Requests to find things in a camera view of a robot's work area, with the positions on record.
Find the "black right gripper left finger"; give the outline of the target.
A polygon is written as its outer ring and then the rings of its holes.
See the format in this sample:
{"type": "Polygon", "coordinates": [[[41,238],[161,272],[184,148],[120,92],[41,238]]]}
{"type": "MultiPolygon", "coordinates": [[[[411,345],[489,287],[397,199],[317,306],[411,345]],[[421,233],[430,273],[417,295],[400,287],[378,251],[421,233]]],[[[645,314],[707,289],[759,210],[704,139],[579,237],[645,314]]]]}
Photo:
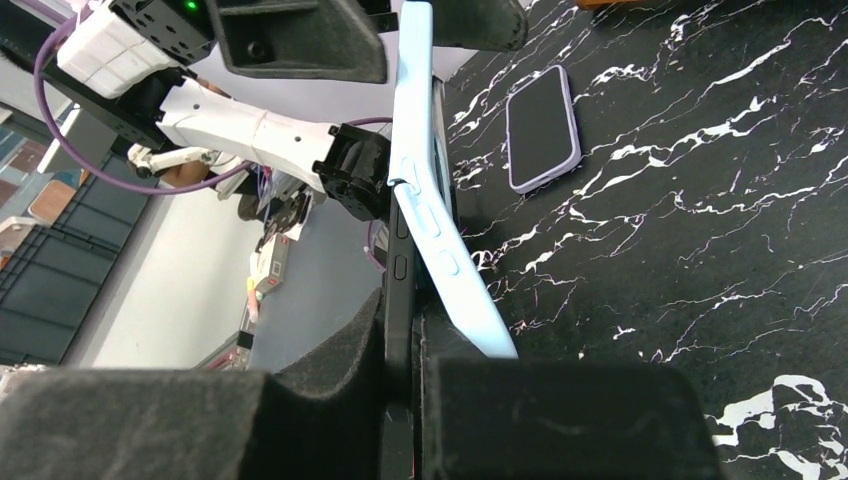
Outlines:
{"type": "Polygon", "coordinates": [[[374,292],[278,373],[51,369],[1,405],[5,479],[375,479],[382,335],[374,292]]]}

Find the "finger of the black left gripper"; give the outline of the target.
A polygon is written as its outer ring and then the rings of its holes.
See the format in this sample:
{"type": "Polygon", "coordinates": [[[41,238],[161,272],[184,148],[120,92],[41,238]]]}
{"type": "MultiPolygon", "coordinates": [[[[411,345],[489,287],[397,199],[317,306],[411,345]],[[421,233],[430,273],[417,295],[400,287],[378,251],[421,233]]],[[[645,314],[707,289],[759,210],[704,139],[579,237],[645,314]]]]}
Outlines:
{"type": "Polygon", "coordinates": [[[433,40],[438,47],[492,52],[520,50],[528,18],[515,0],[432,0],[433,40]]]}
{"type": "Polygon", "coordinates": [[[257,79],[388,82],[386,1],[210,1],[226,68],[257,79]]]}

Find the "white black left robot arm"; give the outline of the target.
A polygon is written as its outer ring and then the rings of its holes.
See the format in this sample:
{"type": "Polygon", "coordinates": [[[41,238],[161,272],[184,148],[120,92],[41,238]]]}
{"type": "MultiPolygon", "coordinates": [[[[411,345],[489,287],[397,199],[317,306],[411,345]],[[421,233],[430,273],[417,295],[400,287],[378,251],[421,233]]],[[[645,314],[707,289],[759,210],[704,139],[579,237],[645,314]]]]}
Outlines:
{"type": "Polygon", "coordinates": [[[1,52],[119,136],[161,152],[200,147],[285,172],[362,220],[389,216],[389,143],[350,123],[285,117],[212,92],[192,66],[219,47],[250,78],[384,84],[382,41],[398,33],[395,103],[432,104],[432,51],[514,51],[516,1],[105,1],[54,29],[1,5],[1,52]]]}

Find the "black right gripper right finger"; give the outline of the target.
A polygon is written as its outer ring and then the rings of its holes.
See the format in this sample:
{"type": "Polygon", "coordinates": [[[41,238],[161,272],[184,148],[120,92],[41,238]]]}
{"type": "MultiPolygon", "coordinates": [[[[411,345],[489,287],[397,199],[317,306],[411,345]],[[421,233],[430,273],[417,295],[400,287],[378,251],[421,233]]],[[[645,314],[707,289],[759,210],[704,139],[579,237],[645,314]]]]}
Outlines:
{"type": "Polygon", "coordinates": [[[419,479],[721,479],[699,398],[643,363],[490,359],[416,322],[419,479]]]}

